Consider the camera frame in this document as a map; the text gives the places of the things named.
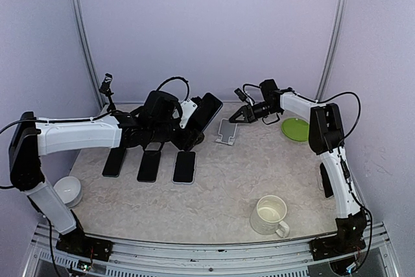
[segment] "white wall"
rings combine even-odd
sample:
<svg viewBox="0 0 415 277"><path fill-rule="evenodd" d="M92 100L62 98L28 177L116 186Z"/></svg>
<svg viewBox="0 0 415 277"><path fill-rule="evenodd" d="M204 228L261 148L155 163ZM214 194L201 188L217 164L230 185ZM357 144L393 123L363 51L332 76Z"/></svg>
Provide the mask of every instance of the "white wall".
<svg viewBox="0 0 415 277"><path fill-rule="evenodd" d="M43 117L95 115L70 0L0 0L0 127L28 110ZM8 144L0 136L0 185L10 185ZM75 152L42 158L54 183L68 174ZM19 191L0 191L0 275L16 277L38 214Z"/></svg>
<svg viewBox="0 0 415 277"><path fill-rule="evenodd" d="M245 82L275 78L314 97L337 0L81 0L99 77L115 100L142 101L173 75L193 95L236 100ZM183 97L185 88L172 88Z"/></svg>
<svg viewBox="0 0 415 277"><path fill-rule="evenodd" d="M361 97L348 161L373 216L385 222L405 277L415 271L414 69L415 0L348 0L326 97L345 90ZM338 103L348 131L355 101Z"/></svg>

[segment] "smartphone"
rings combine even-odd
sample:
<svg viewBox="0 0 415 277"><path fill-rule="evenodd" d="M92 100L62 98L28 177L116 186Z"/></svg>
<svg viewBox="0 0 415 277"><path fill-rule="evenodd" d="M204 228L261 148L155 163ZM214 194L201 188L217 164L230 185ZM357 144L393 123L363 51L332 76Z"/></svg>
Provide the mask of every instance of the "smartphone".
<svg viewBox="0 0 415 277"><path fill-rule="evenodd" d="M137 181L153 183L157 179L161 151L144 151L138 170Z"/></svg>
<svg viewBox="0 0 415 277"><path fill-rule="evenodd" d="M205 131L222 106L222 101L220 101L216 96L212 93L206 93L202 97L198 108L190 117L186 127L195 128L200 132Z"/></svg>
<svg viewBox="0 0 415 277"><path fill-rule="evenodd" d="M174 165L173 183L191 184L195 175L196 153L178 152Z"/></svg>
<svg viewBox="0 0 415 277"><path fill-rule="evenodd" d="M124 147L111 149L106 160L104 170L102 171L102 175L107 178L117 178L121 171L121 167L123 166L126 152L127 149Z"/></svg>

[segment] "green dish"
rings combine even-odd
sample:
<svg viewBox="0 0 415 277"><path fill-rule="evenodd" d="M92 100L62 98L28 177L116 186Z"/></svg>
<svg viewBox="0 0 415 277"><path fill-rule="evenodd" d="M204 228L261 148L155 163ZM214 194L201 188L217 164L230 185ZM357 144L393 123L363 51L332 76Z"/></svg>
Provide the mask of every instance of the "green dish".
<svg viewBox="0 0 415 277"><path fill-rule="evenodd" d="M309 139L309 124L303 119L288 118L283 121L281 130L289 138L297 142Z"/></svg>

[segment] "aluminum frame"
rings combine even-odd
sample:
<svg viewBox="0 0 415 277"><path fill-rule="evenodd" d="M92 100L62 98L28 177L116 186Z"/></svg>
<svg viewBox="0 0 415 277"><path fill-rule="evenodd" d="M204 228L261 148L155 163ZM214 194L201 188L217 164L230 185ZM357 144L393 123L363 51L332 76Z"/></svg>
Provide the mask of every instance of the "aluminum frame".
<svg viewBox="0 0 415 277"><path fill-rule="evenodd" d="M333 61L336 54L337 43L340 37L340 30L342 27L343 15L346 8L346 1L347 0L338 0L337 1L337 9L335 14L335 22L333 25L333 31L331 32L330 44L329 49L326 55L326 61L324 62L324 69L322 73L322 77L320 79L320 83L318 85L317 93L315 99L317 101L321 101L324 95L324 92L327 88L327 83L329 81L330 72L333 67Z"/></svg>
<svg viewBox="0 0 415 277"><path fill-rule="evenodd" d="M99 108L102 109L105 105L105 100L102 94L99 92L100 84L97 78L97 72L93 65L91 50L89 49L89 43L88 43L88 39L86 36L84 20L82 19L80 0L72 0L72 5L73 5L73 13L75 15L75 22L77 25L78 36L79 36L79 40L81 43L82 52L84 54L86 68L88 70L89 81L91 82L95 100Z"/></svg>

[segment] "mug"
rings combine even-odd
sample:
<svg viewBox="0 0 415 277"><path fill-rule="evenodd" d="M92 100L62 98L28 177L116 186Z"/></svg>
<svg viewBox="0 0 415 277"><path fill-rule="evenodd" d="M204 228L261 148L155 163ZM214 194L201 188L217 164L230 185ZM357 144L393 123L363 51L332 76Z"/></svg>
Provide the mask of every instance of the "mug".
<svg viewBox="0 0 415 277"><path fill-rule="evenodd" d="M281 198L268 195L259 199L250 218L252 228L261 235L277 233L281 238L290 234L290 226L284 222L287 205Z"/></svg>

